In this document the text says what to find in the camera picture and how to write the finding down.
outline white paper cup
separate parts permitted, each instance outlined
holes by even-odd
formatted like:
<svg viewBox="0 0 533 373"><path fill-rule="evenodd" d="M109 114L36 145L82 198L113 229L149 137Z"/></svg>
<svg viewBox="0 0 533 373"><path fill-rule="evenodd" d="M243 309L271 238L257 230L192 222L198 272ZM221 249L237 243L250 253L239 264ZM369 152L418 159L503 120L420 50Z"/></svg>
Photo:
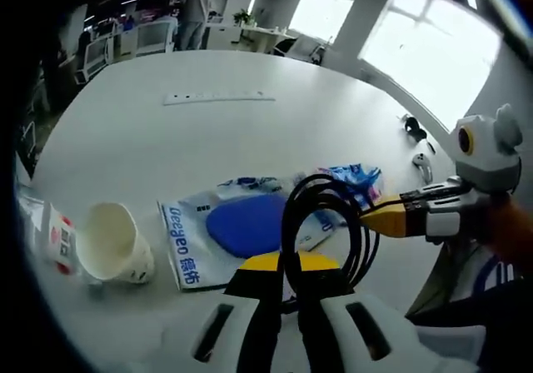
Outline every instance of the white paper cup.
<svg viewBox="0 0 533 373"><path fill-rule="evenodd" d="M83 268L100 281L146 283L154 272L150 246L122 204L96 204L76 238Z"/></svg>

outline chair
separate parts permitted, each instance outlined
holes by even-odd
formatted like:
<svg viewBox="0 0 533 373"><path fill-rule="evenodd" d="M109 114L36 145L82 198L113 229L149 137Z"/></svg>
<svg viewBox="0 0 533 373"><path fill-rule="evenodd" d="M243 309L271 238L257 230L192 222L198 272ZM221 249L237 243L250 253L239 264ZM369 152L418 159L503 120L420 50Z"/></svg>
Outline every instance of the chair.
<svg viewBox="0 0 533 373"><path fill-rule="evenodd" d="M109 37L100 37L87 45L83 65L78 68L74 78L77 84L84 84L109 64Z"/></svg>
<svg viewBox="0 0 533 373"><path fill-rule="evenodd" d="M170 22L143 23L137 27L136 57L172 52L174 39Z"/></svg>
<svg viewBox="0 0 533 373"><path fill-rule="evenodd" d="M319 54L323 53L325 48L322 42L305 34L298 36L288 50L286 50L287 43L284 44L284 42L286 41L279 42L274 47L274 55L289 57L303 62L314 62L316 59L321 59Z"/></svg>

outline office desk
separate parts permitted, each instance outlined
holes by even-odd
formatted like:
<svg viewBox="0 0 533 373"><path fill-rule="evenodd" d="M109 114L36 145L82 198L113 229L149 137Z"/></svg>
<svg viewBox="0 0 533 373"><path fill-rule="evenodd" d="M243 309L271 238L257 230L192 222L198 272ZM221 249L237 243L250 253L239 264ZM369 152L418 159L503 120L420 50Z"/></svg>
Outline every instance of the office desk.
<svg viewBox="0 0 533 373"><path fill-rule="evenodd" d="M274 102L207 102L163 106L169 92L257 89ZM36 166L32 185L75 224L100 201L122 202L151 243L157 274L131 291L58 283L49 267L39 281L74 344L100 367L135 361L161 345L163 330L189 319L215 291L177 291L156 201L172 201L242 176L286 177L313 167L364 162L383 171L387 193L423 186L398 117L406 110L351 77L251 52L187 51L111 65L65 111ZM436 182L454 173L438 147ZM340 230L317 251L341 264L349 248ZM357 287L406 312L440 248L422 237L382 238ZM272 371L305 371L296 315L284 317Z"/></svg>
<svg viewBox="0 0 533 373"><path fill-rule="evenodd" d="M274 46L286 38L294 38L286 33L274 29L253 26L233 26L226 23L208 23L209 38L207 49L231 50L231 44L238 42L241 34L248 33L248 37L254 42L254 52L270 52Z"/></svg>

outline mouse pad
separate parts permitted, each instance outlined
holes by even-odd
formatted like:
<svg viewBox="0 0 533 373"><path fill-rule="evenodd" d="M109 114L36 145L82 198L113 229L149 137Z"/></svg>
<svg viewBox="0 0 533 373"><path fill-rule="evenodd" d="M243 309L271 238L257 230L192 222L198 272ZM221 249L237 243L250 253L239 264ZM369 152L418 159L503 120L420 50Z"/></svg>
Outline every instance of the mouse pad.
<svg viewBox="0 0 533 373"><path fill-rule="evenodd" d="M221 204L207 216L207 232L239 258L277 251L285 203L284 196L265 194Z"/></svg>

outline packaging bag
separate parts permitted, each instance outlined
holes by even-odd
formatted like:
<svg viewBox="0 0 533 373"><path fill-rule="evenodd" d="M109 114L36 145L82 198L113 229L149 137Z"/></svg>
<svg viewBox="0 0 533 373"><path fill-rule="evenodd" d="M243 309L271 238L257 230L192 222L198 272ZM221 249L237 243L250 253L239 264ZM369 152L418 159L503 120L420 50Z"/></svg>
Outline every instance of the packaging bag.
<svg viewBox="0 0 533 373"><path fill-rule="evenodd" d="M206 219L211 211L225 202L247 196L276 193L287 197L298 182L315 173L325 173L364 188L373 201L382 194L380 169L355 164L317 168L287 178L240 177L179 201L159 203L170 245L169 259L178 288L186 291L225 286L245 261L226 252L209 236ZM368 207L360 194L354 192L354 197L361 207ZM314 212L301 225L297 246L309 251L331 236L342 223L341 217L335 212Z"/></svg>
<svg viewBox="0 0 533 373"><path fill-rule="evenodd" d="M28 255L53 265L63 275L78 273L72 222L30 187L18 186L17 201Z"/></svg>

